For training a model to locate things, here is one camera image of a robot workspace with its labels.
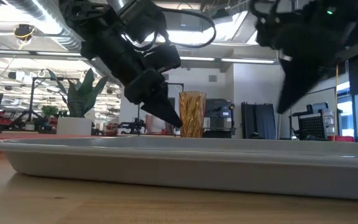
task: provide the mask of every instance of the white tray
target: white tray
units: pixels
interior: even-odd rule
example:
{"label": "white tray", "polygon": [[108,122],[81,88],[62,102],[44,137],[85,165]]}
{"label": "white tray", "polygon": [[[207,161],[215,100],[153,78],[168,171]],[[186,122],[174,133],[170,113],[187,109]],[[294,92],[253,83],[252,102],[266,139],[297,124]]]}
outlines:
{"label": "white tray", "polygon": [[19,173],[358,199],[358,143],[158,137],[1,140]]}

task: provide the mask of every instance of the white planter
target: white planter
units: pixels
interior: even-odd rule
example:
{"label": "white planter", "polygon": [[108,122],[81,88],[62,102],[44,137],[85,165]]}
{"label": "white planter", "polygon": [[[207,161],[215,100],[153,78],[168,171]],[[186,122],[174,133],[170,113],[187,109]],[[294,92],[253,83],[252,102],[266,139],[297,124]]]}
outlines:
{"label": "white planter", "polygon": [[59,118],[57,134],[91,135],[92,121],[88,118]]}
{"label": "white planter", "polygon": [[35,125],[34,124],[25,124],[25,129],[27,131],[34,131],[35,130]]}

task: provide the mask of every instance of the amber glass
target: amber glass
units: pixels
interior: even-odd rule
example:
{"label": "amber glass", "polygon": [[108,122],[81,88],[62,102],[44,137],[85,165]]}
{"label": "amber glass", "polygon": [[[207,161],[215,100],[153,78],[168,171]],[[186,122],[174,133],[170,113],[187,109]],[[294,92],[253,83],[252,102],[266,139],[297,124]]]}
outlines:
{"label": "amber glass", "polygon": [[179,93],[180,119],[183,138],[202,138],[204,127],[206,93],[184,91]]}

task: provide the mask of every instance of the wooden table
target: wooden table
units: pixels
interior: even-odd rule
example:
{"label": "wooden table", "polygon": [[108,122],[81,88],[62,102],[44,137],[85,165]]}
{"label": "wooden table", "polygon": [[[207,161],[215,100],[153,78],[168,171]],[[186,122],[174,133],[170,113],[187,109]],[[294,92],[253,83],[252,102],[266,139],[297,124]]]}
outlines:
{"label": "wooden table", "polygon": [[358,201],[31,177],[0,154],[0,223],[358,223]]}

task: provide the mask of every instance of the table surface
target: table surface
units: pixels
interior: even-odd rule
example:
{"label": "table surface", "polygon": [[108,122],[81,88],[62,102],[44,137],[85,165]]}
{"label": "table surface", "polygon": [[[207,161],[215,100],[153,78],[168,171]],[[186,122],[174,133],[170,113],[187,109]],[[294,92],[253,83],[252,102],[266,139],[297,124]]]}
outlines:
{"label": "table surface", "polygon": [[358,223],[358,201],[31,177],[0,154],[0,223]]}

